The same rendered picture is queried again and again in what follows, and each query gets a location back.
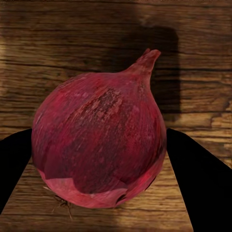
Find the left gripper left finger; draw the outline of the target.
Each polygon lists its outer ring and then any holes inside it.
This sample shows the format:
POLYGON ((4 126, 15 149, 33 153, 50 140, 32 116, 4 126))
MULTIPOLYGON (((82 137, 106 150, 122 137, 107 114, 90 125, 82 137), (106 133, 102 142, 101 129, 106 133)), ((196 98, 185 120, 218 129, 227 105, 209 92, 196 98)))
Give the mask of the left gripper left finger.
POLYGON ((0 214, 32 156, 31 135, 28 129, 0 141, 0 214))

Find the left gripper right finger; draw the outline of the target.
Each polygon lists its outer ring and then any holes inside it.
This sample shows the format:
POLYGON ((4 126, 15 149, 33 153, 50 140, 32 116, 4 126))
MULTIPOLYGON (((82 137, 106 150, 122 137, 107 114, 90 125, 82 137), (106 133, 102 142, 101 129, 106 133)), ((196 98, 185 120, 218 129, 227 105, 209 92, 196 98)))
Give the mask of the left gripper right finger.
POLYGON ((232 169, 183 132, 165 131, 194 232, 232 232, 232 169))

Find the vidalia onion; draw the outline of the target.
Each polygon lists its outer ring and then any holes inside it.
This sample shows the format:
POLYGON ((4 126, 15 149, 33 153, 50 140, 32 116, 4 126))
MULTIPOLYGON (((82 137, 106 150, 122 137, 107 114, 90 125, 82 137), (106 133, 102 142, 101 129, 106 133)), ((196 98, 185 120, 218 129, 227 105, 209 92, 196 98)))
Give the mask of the vidalia onion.
POLYGON ((32 162, 57 205, 116 208, 155 181, 167 152, 150 90, 160 54, 147 48, 122 72, 71 78, 42 103, 32 127, 32 162))

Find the cutting board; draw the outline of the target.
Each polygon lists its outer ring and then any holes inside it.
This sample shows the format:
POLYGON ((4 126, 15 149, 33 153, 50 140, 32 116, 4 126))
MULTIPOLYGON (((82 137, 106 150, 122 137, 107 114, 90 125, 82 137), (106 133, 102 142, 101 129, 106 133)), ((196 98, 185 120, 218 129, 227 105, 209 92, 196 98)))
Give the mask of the cutting board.
MULTIPOLYGON (((232 169, 232 0, 0 0, 0 141, 85 73, 119 73, 159 50, 150 90, 166 130, 232 169)), ((116 208, 57 205, 32 156, 0 232, 194 232, 168 153, 155 181, 116 208)))

